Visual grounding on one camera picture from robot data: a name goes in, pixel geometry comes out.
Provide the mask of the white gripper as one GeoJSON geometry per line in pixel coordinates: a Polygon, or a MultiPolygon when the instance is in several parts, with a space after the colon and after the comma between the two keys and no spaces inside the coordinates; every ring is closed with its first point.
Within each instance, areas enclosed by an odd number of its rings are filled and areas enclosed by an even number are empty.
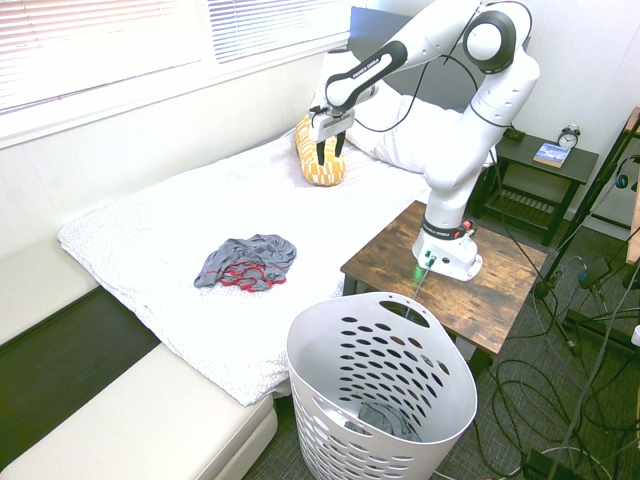
{"type": "Polygon", "coordinates": [[[316,143],[317,163],[325,164],[325,145],[330,137],[336,138],[334,157],[339,158],[346,138],[346,130],[355,122],[355,110],[349,109],[344,113],[334,110],[328,112],[310,112],[309,138],[316,143]]]}

